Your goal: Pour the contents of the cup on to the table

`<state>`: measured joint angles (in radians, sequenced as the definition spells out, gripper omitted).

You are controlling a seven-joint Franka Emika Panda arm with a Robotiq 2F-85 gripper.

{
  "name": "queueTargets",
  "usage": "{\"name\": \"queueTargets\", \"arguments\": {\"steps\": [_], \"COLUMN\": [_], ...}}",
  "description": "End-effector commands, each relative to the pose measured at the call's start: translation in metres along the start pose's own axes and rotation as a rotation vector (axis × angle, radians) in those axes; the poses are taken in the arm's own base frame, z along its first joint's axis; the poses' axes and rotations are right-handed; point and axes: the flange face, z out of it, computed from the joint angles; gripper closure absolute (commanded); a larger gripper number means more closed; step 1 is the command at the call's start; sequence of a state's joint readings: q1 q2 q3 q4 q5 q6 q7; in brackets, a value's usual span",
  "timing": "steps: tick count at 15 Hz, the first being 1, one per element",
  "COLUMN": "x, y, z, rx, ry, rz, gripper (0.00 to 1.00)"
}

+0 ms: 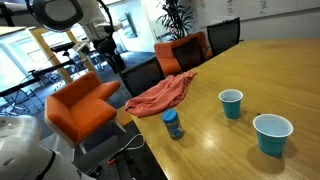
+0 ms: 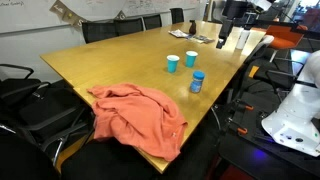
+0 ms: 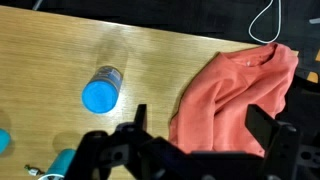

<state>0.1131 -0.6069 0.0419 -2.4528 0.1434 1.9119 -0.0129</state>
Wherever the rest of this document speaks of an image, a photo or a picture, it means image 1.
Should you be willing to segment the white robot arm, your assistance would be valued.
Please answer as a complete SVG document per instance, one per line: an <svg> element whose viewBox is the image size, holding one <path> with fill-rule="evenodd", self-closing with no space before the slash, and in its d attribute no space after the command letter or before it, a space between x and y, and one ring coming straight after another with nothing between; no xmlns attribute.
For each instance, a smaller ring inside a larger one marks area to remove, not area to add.
<svg viewBox="0 0 320 180"><path fill-rule="evenodd" d="M91 42L110 38L113 23L102 0L24 0L5 2L1 24L65 32L78 23ZM0 117L0 176L5 180L95 180L61 153L40 143L41 125L30 115Z"/></svg>

